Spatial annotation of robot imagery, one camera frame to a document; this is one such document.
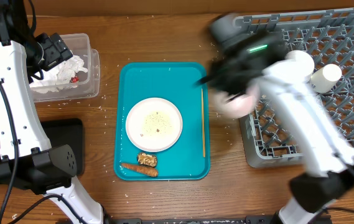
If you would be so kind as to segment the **pale green bowl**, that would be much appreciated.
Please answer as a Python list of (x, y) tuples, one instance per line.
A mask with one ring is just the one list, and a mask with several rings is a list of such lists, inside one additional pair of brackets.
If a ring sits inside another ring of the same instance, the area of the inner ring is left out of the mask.
[(315, 63), (312, 56), (302, 50), (293, 50), (287, 53), (285, 58), (300, 63), (300, 68), (304, 72), (304, 81), (309, 82), (315, 68)]

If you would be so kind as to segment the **white paper cup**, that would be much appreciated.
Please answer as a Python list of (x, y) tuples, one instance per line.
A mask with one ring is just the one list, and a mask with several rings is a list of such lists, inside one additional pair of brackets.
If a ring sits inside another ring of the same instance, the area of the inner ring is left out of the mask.
[(328, 64), (312, 74), (310, 83), (317, 93), (326, 93), (331, 90), (342, 77), (342, 70), (338, 65)]

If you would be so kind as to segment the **white tissue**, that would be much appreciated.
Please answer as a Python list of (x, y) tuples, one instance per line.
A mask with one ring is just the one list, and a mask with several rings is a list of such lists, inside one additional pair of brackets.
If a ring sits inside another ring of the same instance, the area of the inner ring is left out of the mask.
[(71, 83), (70, 80), (72, 77), (77, 77), (78, 72), (88, 72), (88, 69), (84, 64), (83, 59), (74, 55), (72, 58), (58, 64), (48, 72), (42, 71), (44, 79), (34, 80), (30, 84), (30, 87), (33, 91), (41, 94), (59, 92), (64, 89), (63, 85)]

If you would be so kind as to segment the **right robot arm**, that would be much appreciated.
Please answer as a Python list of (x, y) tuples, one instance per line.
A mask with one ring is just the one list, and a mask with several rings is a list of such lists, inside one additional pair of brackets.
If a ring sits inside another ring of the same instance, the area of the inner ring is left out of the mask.
[(305, 172), (289, 182), (290, 201), (273, 223), (309, 223), (354, 188), (354, 148), (342, 136), (306, 82), (307, 64), (288, 54), (282, 37), (260, 30), (246, 35), (227, 14), (209, 33), (222, 53), (201, 78), (221, 96), (220, 108), (266, 95), (282, 126), (304, 155)]

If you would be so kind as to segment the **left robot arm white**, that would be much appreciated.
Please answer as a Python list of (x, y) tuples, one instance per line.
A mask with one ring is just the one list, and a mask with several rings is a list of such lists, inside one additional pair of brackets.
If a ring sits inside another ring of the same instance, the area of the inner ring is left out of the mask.
[(0, 1), (0, 184), (51, 200), (72, 223), (109, 223), (77, 177), (68, 144), (53, 147), (37, 116), (33, 80), (70, 59), (58, 34), (35, 35), (23, 1)]

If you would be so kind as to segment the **small pink bowl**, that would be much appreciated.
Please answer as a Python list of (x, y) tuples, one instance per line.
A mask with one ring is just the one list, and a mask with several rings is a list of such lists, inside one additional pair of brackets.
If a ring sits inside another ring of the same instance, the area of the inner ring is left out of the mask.
[(213, 104), (217, 111), (228, 118), (238, 119), (250, 114), (259, 101), (259, 87), (249, 87), (245, 94), (240, 96), (228, 95), (225, 91), (215, 91)]

